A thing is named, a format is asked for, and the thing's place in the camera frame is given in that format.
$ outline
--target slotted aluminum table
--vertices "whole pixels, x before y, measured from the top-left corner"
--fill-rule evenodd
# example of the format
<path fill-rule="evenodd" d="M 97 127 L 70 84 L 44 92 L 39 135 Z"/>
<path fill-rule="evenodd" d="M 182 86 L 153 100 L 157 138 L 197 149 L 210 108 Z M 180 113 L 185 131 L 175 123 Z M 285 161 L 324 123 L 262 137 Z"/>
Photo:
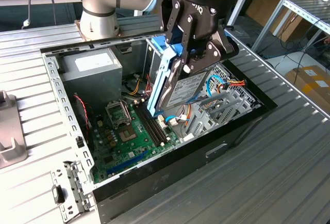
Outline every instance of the slotted aluminum table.
<path fill-rule="evenodd" d="M 280 0 L 273 14 L 270 16 L 257 40 L 253 44 L 252 51 L 257 51 L 261 42 L 265 38 L 265 35 L 284 7 L 287 7 L 289 10 L 274 31 L 274 36 L 277 36 L 292 12 L 320 29 L 310 39 L 306 47 L 311 45 L 322 31 L 330 35 L 330 4 L 328 2 L 324 0 Z"/>
<path fill-rule="evenodd" d="M 0 33 L 0 88 L 18 99 L 29 157 L 0 170 L 0 223 L 62 223 L 49 171 L 74 153 L 39 48 L 82 41 L 75 25 Z M 329 116 L 239 41 L 232 59 L 278 108 L 238 147 L 111 223 L 326 223 Z M 73 223 L 99 223 L 91 212 Z"/>

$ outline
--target robotic arm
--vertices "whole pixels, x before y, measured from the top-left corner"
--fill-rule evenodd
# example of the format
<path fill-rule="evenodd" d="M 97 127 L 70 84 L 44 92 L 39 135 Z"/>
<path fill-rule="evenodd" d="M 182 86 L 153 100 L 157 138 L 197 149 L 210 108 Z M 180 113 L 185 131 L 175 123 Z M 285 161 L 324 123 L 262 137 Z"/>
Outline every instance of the robotic arm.
<path fill-rule="evenodd" d="M 92 39 L 118 33 L 115 7 L 149 11 L 157 5 L 164 51 L 148 110 L 155 116 L 186 103 L 205 82 L 210 66 L 238 54 L 218 20 L 235 0 L 82 0 L 82 33 Z"/>

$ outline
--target blue drive bracket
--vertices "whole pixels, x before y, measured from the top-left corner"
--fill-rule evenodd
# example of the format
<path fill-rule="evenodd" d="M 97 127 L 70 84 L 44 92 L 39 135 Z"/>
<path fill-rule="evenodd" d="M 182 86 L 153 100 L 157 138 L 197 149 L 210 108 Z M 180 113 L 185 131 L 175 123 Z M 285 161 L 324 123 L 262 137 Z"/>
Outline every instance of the blue drive bracket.
<path fill-rule="evenodd" d="M 154 37 L 152 38 L 151 42 L 162 54 L 156 81 L 147 105 L 150 114 L 154 117 L 160 114 L 156 112 L 156 106 L 160 98 L 163 85 L 165 84 L 167 78 L 170 76 L 171 61 L 175 57 L 182 54 L 183 47 L 181 44 L 167 44 L 165 41 L 165 36 Z"/>

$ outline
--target motherboard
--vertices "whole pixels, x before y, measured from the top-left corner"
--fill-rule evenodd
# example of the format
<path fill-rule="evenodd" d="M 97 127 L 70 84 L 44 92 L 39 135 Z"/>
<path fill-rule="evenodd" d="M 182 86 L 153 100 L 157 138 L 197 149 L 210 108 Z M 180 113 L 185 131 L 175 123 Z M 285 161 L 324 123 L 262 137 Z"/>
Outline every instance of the motherboard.
<path fill-rule="evenodd" d="M 156 141 L 153 134 L 147 131 L 150 120 L 145 123 L 143 116 L 137 114 L 140 109 L 133 105 L 127 107 L 131 122 L 118 125 L 117 117 L 126 117 L 125 109 L 121 110 L 118 106 L 115 105 L 113 110 L 109 110 L 108 106 L 106 110 L 90 118 L 93 128 L 89 131 L 89 147 L 95 162 L 92 169 L 94 183 L 102 182 L 179 143 L 172 130 L 160 128 L 158 130 L 162 132 L 166 142 Z"/>

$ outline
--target white sticker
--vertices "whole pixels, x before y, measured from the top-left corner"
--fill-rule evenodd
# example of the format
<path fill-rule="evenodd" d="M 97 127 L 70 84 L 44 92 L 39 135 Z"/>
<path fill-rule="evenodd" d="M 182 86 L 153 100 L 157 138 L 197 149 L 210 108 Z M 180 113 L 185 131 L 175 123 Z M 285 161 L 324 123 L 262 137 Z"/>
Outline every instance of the white sticker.
<path fill-rule="evenodd" d="M 112 65 L 113 61 L 107 53 L 98 55 L 86 56 L 75 60 L 75 63 L 80 72 L 87 71 L 95 68 L 100 68 L 108 65 Z"/>
<path fill-rule="evenodd" d="M 167 107 L 191 99 L 205 74 L 206 72 L 178 81 L 172 92 L 170 100 L 167 103 Z"/>
<path fill-rule="evenodd" d="M 309 76 L 316 76 L 317 74 L 313 70 L 305 70 Z"/>
<path fill-rule="evenodd" d="M 329 87 L 325 81 L 315 81 L 320 87 Z"/>

